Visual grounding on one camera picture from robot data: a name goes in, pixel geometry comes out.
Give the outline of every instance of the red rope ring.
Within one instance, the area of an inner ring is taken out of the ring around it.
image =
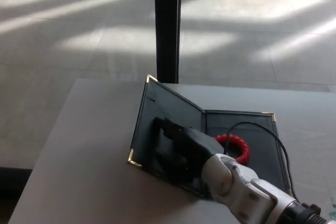
[[[227,140],[227,136],[226,134],[223,134],[221,136],[215,137],[215,140],[219,142],[221,145],[223,145]],[[248,160],[250,159],[250,154],[251,154],[251,150],[248,147],[247,143],[242,138],[238,136],[233,136],[231,134],[230,134],[229,141],[230,141],[230,144],[234,144],[238,146],[242,152],[241,155],[236,158],[236,161],[240,163],[241,165],[246,165]]]

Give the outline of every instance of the dark folder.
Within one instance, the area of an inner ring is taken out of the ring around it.
[[[223,98],[223,107],[225,107],[225,98]],[[162,132],[159,132],[159,135],[153,134],[155,117],[168,118],[181,126],[192,127],[213,137],[225,134],[230,126],[241,121],[259,123],[278,135],[275,115],[271,112],[203,110],[197,104],[148,76],[134,130],[129,163],[164,180],[169,178],[157,162],[154,152],[164,152],[171,159],[178,159],[178,156],[174,152],[172,141]],[[251,149],[247,166],[253,169],[259,178],[287,192],[290,188],[287,170],[282,150],[276,140],[269,133],[253,125],[240,125],[232,131],[232,134],[244,139]],[[233,157],[239,155],[232,145],[228,153]],[[177,185],[201,197],[211,197],[201,178]]]

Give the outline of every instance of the white table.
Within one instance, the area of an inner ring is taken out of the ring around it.
[[[226,207],[127,164],[143,85],[76,81],[10,224],[237,223]],[[336,95],[169,86],[205,109],[275,112],[298,197],[332,211]]]

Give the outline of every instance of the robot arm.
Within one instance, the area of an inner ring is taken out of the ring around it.
[[[208,184],[215,201],[229,208],[240,223],[250,224],[336,224],[320,217],[316,205],[301,204],[250,168],[221,154],[214,138],[168,119],[156,119],[165,136],[189,163],[195,176]]]

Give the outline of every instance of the tile floor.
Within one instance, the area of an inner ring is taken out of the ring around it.
[[[182,83],[336,92],[336,0],[182,0]],[[33,168],[77,78],[155,75],[154,0],[0,0],[0,166]]]

